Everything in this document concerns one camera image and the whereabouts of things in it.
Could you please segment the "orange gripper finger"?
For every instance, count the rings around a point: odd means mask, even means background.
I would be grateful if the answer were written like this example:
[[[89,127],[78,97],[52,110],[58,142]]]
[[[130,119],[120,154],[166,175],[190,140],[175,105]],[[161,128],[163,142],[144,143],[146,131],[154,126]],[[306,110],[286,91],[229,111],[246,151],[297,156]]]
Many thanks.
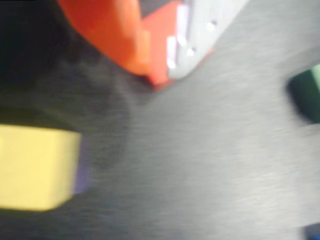
[[[59,0],[70,25],[98,51],[126,71],[151,70],[151,37],[138,0]]]

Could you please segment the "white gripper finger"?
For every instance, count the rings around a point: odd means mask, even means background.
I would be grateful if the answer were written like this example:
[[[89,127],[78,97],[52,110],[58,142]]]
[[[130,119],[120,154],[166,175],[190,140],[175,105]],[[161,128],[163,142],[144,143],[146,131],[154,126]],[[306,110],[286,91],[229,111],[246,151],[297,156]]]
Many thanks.
[[[167,76],[189,75],[213,49],[248,0],[184,0],[175,10],[175,33],[166,40]]]

